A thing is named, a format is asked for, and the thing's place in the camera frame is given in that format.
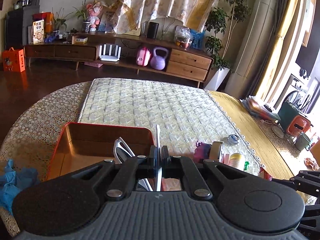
white planter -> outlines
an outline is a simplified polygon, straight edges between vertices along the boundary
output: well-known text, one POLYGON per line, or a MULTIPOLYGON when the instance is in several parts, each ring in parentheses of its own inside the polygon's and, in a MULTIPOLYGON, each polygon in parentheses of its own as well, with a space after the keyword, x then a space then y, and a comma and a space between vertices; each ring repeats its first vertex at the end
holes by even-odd
POLYGON ((217 91, 218 87, 221 85, 224 78, 227 76, 230 69, 224 68, 219 69, 212 79, 209 81, 209 83, 205 86, 204 89, 211 90, 211 91, 217 91))

blue cloth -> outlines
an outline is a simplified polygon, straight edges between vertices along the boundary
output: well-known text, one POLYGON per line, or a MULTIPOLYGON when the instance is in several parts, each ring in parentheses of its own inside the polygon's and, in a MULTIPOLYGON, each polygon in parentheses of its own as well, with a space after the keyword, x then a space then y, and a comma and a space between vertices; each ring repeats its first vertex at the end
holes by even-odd
POLYGON ((13 160, 9 159, 4 168, 5 174, 0 176, 0 206, 12 214, 12 202, 16 195, 27 187, 39 184, 38 171, 34 168, 22 168, 20 172, 13 168, 13 160))

pink stuffed toy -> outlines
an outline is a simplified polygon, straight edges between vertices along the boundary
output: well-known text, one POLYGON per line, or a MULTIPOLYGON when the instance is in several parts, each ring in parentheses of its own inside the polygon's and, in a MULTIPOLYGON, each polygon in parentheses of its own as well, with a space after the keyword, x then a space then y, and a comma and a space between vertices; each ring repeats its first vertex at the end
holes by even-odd
POLYGON ((98 18, 98 15, 100 14, 100 11, 102 11, 103 6, 105 5, 102 2, 96 2, 94 5, 89 3, 86 6, 89 13, 88 21, 90 22, 91 32, 95 32, 97 30, 96 26, 100 23, 100 19, 98 18))

green mug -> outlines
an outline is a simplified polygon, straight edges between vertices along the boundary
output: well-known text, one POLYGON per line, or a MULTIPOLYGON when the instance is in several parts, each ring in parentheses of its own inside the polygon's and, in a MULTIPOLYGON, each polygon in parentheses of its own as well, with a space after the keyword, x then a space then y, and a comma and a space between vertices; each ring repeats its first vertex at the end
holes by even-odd
POLYGON ((303 149, 306 149, 309 151, 311 149, 311 140, 310 138, 304 133, 301 132, 300 135, 297 137, 294 145, 299 151, 302 151, 303 149))

white router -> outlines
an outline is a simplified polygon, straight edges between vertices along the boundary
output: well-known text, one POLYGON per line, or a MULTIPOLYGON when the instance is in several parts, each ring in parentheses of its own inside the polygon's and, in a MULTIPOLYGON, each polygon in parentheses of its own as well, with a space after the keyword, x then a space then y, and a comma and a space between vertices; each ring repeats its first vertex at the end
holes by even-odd
POLYGON ((114 56, 111 55, 112 45, 109 46, 109 55, 106 55, 106 48, 107 48, 107 45, 104 44, 103 45, 103 55, 102 55, 102 45, 100 45, 100 48, 99 48, 99 58, 100 58, 100 60, 116 62, 116 61, 118 61, 120 59, 120 52, 121 52, 121 47, 120 46, 116 45, 116 52, 115 52, 114 56))

